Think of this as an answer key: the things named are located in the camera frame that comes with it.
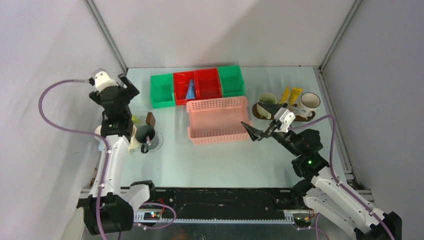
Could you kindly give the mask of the black mug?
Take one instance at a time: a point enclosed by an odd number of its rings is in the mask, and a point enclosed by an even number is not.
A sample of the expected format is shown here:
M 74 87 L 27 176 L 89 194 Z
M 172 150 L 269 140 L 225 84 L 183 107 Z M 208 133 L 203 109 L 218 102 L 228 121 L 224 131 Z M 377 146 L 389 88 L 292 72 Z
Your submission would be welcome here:
M 146 145 L 146 135 L 149 135 L 151 145 Z M 149 151 L 155 149 L 159 145 L 159 137 L 153 127 L 149 125 L 140 126 L 135 134 L 135 138 L 140 142 L 140 151 L 143 154 L 147 154 Z

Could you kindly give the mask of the green toothpaste tube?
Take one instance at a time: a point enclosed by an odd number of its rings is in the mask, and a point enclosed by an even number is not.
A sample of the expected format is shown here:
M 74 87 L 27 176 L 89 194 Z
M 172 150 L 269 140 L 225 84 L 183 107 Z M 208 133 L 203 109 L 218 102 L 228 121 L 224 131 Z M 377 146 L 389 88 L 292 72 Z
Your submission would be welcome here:
M 135 115 L 131 116 L 131 120 L 134 124 L 140 124 L 140 122 L 141 122 L 140 118 L 135 116 Z

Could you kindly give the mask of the cream mug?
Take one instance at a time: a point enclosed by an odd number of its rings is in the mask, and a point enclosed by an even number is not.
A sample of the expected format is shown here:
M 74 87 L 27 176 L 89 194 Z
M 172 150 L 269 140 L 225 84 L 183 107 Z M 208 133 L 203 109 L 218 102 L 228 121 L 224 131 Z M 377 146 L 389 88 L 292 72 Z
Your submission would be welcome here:
M 130 136 L 130 141 L 129 141 L 129 146 L 128 146 L 128 150 L 131 151 L 135 151 L 140 147 L 140 142 L 138 142 L 136 140 L 136 133 L 137 133 L 137 128 L 135 126 L 132 127 L 132 133 Z

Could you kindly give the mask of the white mug dark rim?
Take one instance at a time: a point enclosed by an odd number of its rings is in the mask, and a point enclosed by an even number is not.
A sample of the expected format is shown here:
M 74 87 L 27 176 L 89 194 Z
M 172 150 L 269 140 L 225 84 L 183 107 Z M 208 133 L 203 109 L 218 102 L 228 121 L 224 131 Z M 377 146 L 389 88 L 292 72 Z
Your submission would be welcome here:
M 305 92 L 301 95 L 298 108 L 299 115 L 302 118 L 309 118 L 313 112 L 320 106 L 321 99 L 318 95 L 312 92 Z

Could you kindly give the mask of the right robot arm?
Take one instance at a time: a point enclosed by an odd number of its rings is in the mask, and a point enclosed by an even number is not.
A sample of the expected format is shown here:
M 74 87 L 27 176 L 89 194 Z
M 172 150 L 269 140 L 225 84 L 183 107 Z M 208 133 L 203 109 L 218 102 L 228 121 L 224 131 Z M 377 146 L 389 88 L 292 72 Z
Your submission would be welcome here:
M 259 130 L 242 122 L 254 142 L 273 138 L 296 158 L 291 164 L 302 180 L 290 189 L 291 204 L 297 209 L 317 211 L 341 228 L 353 240 L 400 240 L 402 219 L 395 212 L 386 213 L 367 201 L 349 184 L 342 181 L 334 170 L 334 160 L 320 155 L 323 148 L 320 132 L 309 126 L 322 120 L 335 118 L 325 115 L 299 126 L 301 132 L 291 124 L 295 114 L 286 103 L 259 106 L 273 115 L 266 130 Z

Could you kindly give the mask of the brown wooden toothbrush holder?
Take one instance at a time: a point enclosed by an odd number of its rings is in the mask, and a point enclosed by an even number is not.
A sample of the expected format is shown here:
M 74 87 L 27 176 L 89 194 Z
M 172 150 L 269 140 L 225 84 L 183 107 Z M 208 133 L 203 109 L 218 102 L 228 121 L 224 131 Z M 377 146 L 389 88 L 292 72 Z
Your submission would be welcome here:
M 155 127 L 155 125 L 156 125 L 156 118 L 155 118 L 155 116 L 154 116 L 154 114 L 152 113 L 152 112 L 148 112 L 147 113 L 147 115 L 146 115 L 146 119 L 145 119 L 145 123 L 148 125 L 148 126 L 150 126 L 150 127 L 152 127 L 152 128 L 154 128 Z

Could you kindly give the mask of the white toothbrush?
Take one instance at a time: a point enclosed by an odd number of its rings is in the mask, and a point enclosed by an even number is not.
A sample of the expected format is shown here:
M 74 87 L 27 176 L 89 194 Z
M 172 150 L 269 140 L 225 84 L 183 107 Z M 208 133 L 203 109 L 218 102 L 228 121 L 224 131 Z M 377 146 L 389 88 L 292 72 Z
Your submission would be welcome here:
M 304 109 L 302 109 L 302 108 L 298 108 L 298 107 L 296 107 L 296 106 L 294 106 L 294 105 L 290 106 L 290 107 L 289 107 L 289 109 L 290 109 L 292 112 L 306 112 Z

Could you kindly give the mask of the light green mug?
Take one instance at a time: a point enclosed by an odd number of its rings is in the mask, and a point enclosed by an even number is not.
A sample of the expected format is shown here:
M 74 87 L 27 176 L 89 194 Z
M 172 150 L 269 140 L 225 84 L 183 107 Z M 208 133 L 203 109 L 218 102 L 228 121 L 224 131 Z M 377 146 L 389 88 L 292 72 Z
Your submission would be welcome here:
M 268 119 L 268 120 L 271 119 L 272 114 L 268 112 L 267 110 L 265 110 L 262 106 L 260 106 L 259 103 L 276 104 L 277 103 L 276 96 L 272 93 L 264 92 L 258 97 L 258 102 L 256 104 L 257 113 L 265 119 Z

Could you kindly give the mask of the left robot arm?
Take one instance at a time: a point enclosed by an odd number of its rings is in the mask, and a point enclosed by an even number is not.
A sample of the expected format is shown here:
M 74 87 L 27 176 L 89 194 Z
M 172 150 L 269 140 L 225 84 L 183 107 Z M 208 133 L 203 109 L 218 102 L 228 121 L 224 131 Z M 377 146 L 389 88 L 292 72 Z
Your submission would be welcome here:
M 89 79 L 96 88 L 89 98 L 103 107 L 99 132 L 95 133 L 101 158 L 88 197 L 80 199 L 77 207 L 83 208 L 83 221 L 93 236 L 131 230 L 138 208 L 153 208 L 158 202 L 151 180 L 134 182 L 128 192 L 121 192 L 124 158 L 134 131 L 129 104 L 140 92 L 124 74 L 119 79 L 122 85 L 104 70 Z

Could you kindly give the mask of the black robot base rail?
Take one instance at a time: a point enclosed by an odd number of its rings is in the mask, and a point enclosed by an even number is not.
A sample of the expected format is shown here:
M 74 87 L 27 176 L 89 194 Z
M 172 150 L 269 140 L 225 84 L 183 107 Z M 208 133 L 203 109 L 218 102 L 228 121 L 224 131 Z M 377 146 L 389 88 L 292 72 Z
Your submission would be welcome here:
M 275 223 L 308 221 L 318 211 L 290 188 L 159 187 L 138 213 L 142 222 Z

